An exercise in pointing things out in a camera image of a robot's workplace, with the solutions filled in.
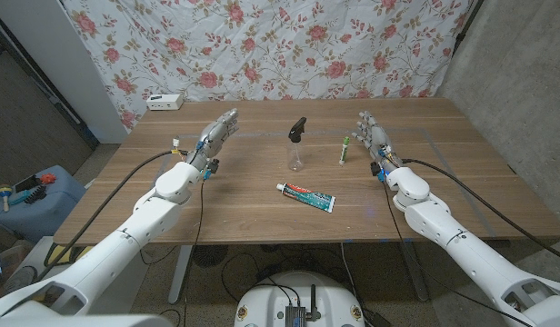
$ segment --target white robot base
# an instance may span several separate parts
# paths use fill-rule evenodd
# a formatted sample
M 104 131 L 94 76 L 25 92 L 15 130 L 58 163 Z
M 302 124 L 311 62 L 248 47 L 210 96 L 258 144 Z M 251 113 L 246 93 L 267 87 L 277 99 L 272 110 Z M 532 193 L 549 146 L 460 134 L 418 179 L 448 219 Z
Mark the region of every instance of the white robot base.
M 235 327 L 364 327 L 358 300 L 338 282 L 315 272 L 280 272 L 264 279 L 240 300 Z M 295 292 L 300 296 L 297 304 Z

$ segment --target white power strip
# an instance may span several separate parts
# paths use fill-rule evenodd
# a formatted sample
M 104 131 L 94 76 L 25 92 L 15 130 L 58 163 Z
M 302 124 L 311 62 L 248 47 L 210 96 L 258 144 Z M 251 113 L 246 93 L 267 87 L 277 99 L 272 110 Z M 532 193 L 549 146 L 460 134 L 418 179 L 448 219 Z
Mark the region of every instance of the white power strip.
M 146 100 L 149 110 L 178 110 L 181 104 L 182 94 L 151 94 Z

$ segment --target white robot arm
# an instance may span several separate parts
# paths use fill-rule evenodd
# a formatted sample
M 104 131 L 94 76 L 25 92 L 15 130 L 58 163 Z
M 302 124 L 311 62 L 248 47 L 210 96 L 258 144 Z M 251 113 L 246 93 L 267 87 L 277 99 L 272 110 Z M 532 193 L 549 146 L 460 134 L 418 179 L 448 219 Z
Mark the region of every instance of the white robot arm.
M 187 160 L 161 175 L 156 187 L 137 201 L 133 214 L 120 227 L 58 275 L 1 298 L 0 317 L 87 314 L 133 257 L 175 226 L 191 197 L 188 187 L 209 172 L 210 159 L 237 130 L 236 122 L 237 110 L 232 109 L 209 124 Z
M 377 161 L 374 174 L 397 191 L 394 204 L 405 213 L 405 220 L 417 233 L 437 243 L 450 254 L 462 270 L 492 301 L 496 309 L 506 312 L 530 326 L 560 326 L 560 282 L 524 272 L 482 242 L 461 225 L 447 205 L 429 192 L 429 185 L 393 151 L 384 129 L 368 112 L 359 114 L 361 141 Z M 505 317 L 510 326 L 524 326 Z

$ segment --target wire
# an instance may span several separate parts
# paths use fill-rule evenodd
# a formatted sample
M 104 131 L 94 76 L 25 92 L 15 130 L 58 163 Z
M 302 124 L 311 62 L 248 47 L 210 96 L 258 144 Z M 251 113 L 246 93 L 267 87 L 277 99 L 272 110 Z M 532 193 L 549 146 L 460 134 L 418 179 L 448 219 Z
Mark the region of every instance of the wire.
M 195 253 L 195 247 L 197 246 L 197 241 L 199 240 L 199 233 L 201 232 L 201 225 L 204 220 L 204 185 L 205 180 L 201 182 L 201 191 L 199 192 L 199 198 L 201 199 L 201 213 L 199 214 L 199 227 L 197 227 L 197 235 L 195 236 L 195 241 L 193 242 L 193 246 L 191 247 L 191 253 L 189 254 L 189 258 L 193 258 L 193 254 Z M 185 301 L 185 308 L 183 310 L 183 327 L 187 323 L 187 282 L 189 281 L 189 275 L 191 274 L 191 270 L 187 274 L 187 278 L 185 278 L 185 284 L 183 285 L 184 290 L 184 301 Z
M 436 171 L 438 171 L 439 173 L 442 173 L 444 175 L 446 175 L 447 177 L 451 178 L 454 182 L 456 182 L 458 185 L 462 186 L 462 188 L 464 188 L 467 192 L 469 192 L 470 194 L 472 194 L 472 196 L 474 196 L 474 198 L 476 198 L 476 200 L 480 201 L 483 205 L 485 205 L 488 209 L 492 210 L 493 213 L 496 213 L 500 218 L 502 218 L 502 220 L 504 220 L 505 222 L 507 222 L 509 225 L 513 226 L 518 232 L 522 233 L 524 236 L 528 237 L 531 241 L 537 243 L 538 245 L 540 245 L 543 249 L 549 251 L 550 253 L 558 256 L 560 258 L 560 252 L 557 251 L 556 249 L 553 249 L 552 247 L 546 245 L 545 243 L 543 243 L 541 240 L 537 239 L 536 237 L 534 237 L 531 233 L 525 231 L 522 227 L 520 227 L 519 225 L 517 225 L 515 222 L 511 221 L 510 219 L 508 219 L 505 215 L 503 215 L 501 212 L 499 212 L 497 209 L 495 209 L 490 203 L 488 203 L 486 200 L 484 200 L 482 197 L 480 197 L 480 195 L 476 194 L 476 192 L 472 191 L 468 186 L 466 186 L 464 183 L 462 183 L 462 181 L 460 181 L 457 177 L 451 175 L 450 173 L 448 173 L 447 171 L 436 167 L 430 163 L 426 163 L 423 162 L 421 160 L 416 160 L 416 159 L 402 159 L 402 162 L 404 164 L 408 164 L 408 163 L 416 163 L 416 164 L 422 164 L 426 167 L 432 168 Z
M 177 325 L 175 327 L 179 327 L 179 325 L 181 324 L 181 313 L 179 313 L 179 311 L 175 309 L 167 309 L 167 310 L 163 310 L 161 313 L 159 313 L 159 315 L 163 315 L 163 313 L 167 313 L 167 312 L 177 313 Z
M 288 304 L 290 304 L 290 306 L 292 306 L 292 299 L 290 299 L 290 296 L 288 295 L 288 293 L 282 287 L 280 287 L 280 285 L 278 285 L 276 282 L 274 282 L 274 280 L 271 277 L 268 277 L 268 279 L 270 280 L 270 282 L 272 282 L 272 284 L 274 286 L 277 286 L 282 292 L 284 292 L 284 294 L 288 298 Z M 298 297 L 298 303 L 297 304 L 298 304 L 298 306 L 300 306 L 300 298 L 299 297 Z
M 166 257 L 169 256 L 169 254 L 171 254 L 175 250 L 176 247 L 177 246 L 172 247 L 171 250 L 169 250 L 169 252 L 167 254 L 165 254 L 161 259 L 157 259 L 157 260 L 155 260 L 153 262 L 150 262 L 150 263 L 145 261 L 145 258 L 143 257 L 143 250 L 139 250 L 139 254 L 141 254 L 141 260 L 143 261 L 144 264 L 152 265 L 152 264 L 159 263 L 159 262 L 163 261 Z
M 281 290 L 282 290 L 283 288 L 286 288 L 286 289 L 288 289 L 288 290 L 290 290 L 290 291 L 292 291 L 292 292 L 294 292 L 294 293 L 296 294 L 297 303 L 298 303 L 298 306 L 300 306 L 300 295 L 298 295 L 298 292 L 295 291 L 295 289 L 293 289 L 293 288 L 290 287 L 290 286 L 280 285 L 280 284 L 277 284 L 277 283 L 266 283 L 266 282 L 261 282 L 261 283 L 257 283 L 257 284 L 252 285 L 247 291 L 250 291 L 251 289 L 253 289 L 253 288 L 255 288 L 255 287 L 259 287 L 259 286 L 274 286 L 274 287 L 280 288 Z
M 353 293 L 355 294 L 355 298 L 356 298 L 357 296 L 356 296 L 355 282 L 353 281 L 353 275 L 351 275 L 351 271 L 349 270 L 349 265 L 346 264 L 345 247 L 343 246 L 342 243 L 341 243 L 341 254 L 343 255 L 343 263 L 345 264 L 346 273 L 349 275 L 349 280 L 351 281 L 351 285 L 353 285 Z
M 257 269 L 257 272 L 260 273 L 260 267 L 258 266 L 258 261 L 255 259 L 255 257 L 250 254 L 250 253 L 238 253 L 236 255 L 234 255 L 233 257 L 229 258 L 229 260 L 227 260 L 224 263 L 224 267 L 222 267 L 222 272 L 220 274 L 221 280 L 222 280 L 222 285 L 224 286 L 225 291 L 227 292 L 227 295 L 229 295 L 232 299 L 234 299 L 236 302 L 239 302 L 239 300 L 229 291 L 229 289 L 227 288 L 227 285 L 225 284 L 225 279 L 224 279 L 224 273 L 225 273 L 225 268 L 227 267 L 227 265 L 233 261 L 233 259 L 237 258 L 240 255 L 247 255 L 250 258 L 252 258 L 252 261 L 254 261 L 254 265 L 255 268 Z
M 387 206 L 389 207 L 389 213 L 391 213 L 391 218 L 393 219 L 393 223 L 395 224 L 395 229 L 397 230 L 397 235 L 399 235 L 399 241 L 401 241 L 401 244 L 402 244 L 402 247 L 403 247 L 403 251 L 406 251 L 406 252 L 409 253 L 409 251 L 405 248 L 404 238 L 401 236 L 401 232 L 399 232 L 399 226 L 397 226 L 397 221 L 395 220 L 395 216 L 394 216 L 394 214 L 393 214 L 393 209 L 391 209 L 391 203 L 389 202 L 389 193 L 387 192 L 387 185 L 386 185 L 385 183 L 383 183 L 383 187 L 385 188 L 385 197 L 387 198 Z M 476 304 L 482 305 L 482 306 L 485 307 L 486 309 L 490 309 L 490 310 L 492 310 L 492 311 L 494 311 L 494 312 L 500 313 L 500 314 L 504 315 L 505 317 L 508 317 L 508 318 L 510 318 L 510 319 L 512 319 L 512 320 L 514 320 L 514 321 L 516 321 L 516 322 L 522 323 L 524 326 L 533 327 L 532 325 L 530 325 L 530 324 L 528 324 L 528 323 L 526 323 L 526 322 L 523 322 L 522 320 L 520 320 L 520 319 L 514 317 L 514 316 L 511 315 L 511 314 L 508 314 L 508 313 L 506 313 L 506 312 L 502 312 L 502 311 L 500 311 L 500 310 L 497 310 L 497 309 L 491 307 L 490 305 L 486 305 L 486 304 L 484 304 L 484 303 L 482 303 L 482 302 L 479 302 L 479 301 L 476 300 L 476 299 L 473 299 L 473 298 L 471 298 L 471 297 L 469 297 L 469 296 L 467 296 L 467 295 L 465 295 L 465 294 L 462 294 L 462 293 L 460 293 L 460 292 L 458 292 L 458 291 L 456 291 L 456 290 L 450 288 L 449 286 L 447 286 L 447 285 L 445 285 L 444 283 L 442 283 L 442 282 L 440 282 L 439 280 L 437 280 L 430 272 L 428 272 L 424 267 L 422 267 L 421 264 L 419 264 L 419 263 L 417 262 L 417 260 L 414 258 L 413 255 L 408 255 L 408 256 L 411 258 L 411 260 L 415 263 L 415 265 L 416 265 L 422 272 L 424 272 L 424 273 L 425 273 L 429 278 L 431 278 L 434 282 L 437 282 L 438 284 L 440 284 L 442 287 L 444 287 L 444 288 L 447 289 L 448 291 L 453 292 L 454 294 L 457 294 L 457 295 L 459 295 L 459 296 L 461 296 L 461 297 L 463 297 L 463 298 L 465 298 L 465 299 L 467 299 L 467 300 L 470 300 L 470 301 L 472 301 L 472 302 L 474 302 L 474 303 L 476 303 Z
M 165 152 L 161 152 L 160 154 L 156 154 L 148 159 L 146 159 L 145 161 L 143 161 L 142 163 L 140 163 L 137 167 L 135 167 L 135 169 L 133 169 L 126 177 L 125 179 L 123 179 L 123 181 L 116 186 L 116 188 L 106 197 L 105 201 L 102 202 L 102 204 L 100 204 L 100 206 L 98 207 L 98 209 L 96 209 L 96 211 L 92 214 L 92 216 L 90 217 L 90 219 L 88 219 L 88 221 L 82 226 L 82 228 L 80 229 L 80 231 L 78 231 L 78 233 L 72 238 L 72 240 L 68 243 L 68 245 L 64 248 L 64 250 L 62 250 L 55 258 L 53 261 L 51 261 L 46 267 L 45 269 L 37 276 L 37 278 L 35 279 L 35 282 L 39 282 L 42 279 L 44 279 L 44 277 L 52 270 L 52 268 L 54 268 L 54 266 L 60 261 L 60 259 L 62 259 L 62 257 L 64 257 L 64 255 L 70 251 L 70 249 L 72 249 L 72 247 L 74 246 L 74 244 L 78 241 L 78 239 L 86 232 L 86 229 L 88 229 L 88 227 L 90 227 L 90 225 L 94 222 L 94 220 L 96 219 L 96 217 L 98 216 L 98 214 L 100 214 L 100 212 L 102 212 L 103 209 L 105 209 L 106 205 L 110 202 L 110 200 L 112 200 L 112 198 L 118 193 L 118 191 L 120 191 L 120 189 L 125 185 L 125 183 L 139 170 L 141 169 L 144 165 L 152 162 L 154 159 L 159 158 L 163 155 L 166 154 L 170 154 L 171 151 L 165 151 Z

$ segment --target clear plastic bottle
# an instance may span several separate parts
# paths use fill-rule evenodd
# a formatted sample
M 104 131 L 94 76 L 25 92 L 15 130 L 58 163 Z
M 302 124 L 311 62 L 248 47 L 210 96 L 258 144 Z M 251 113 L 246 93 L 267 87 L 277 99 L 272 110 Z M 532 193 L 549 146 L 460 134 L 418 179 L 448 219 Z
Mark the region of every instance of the clear plastic bottle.
M 301 170 L 305 163 L 302 161 L 304 147 L 300 142 L 288 141 L 288 169 L 298 172 Z
M 303 162 L 303 150 L 302 146 L 302 136 L 301 134 L 305 132 L 306 117 L 300 118 L 300 120 L 292 126 L 290 133 L 288 134 L 288 145 L 286 149 L 288 150 L 288 169 L 298 172 L 303 169 L 305 162 Z

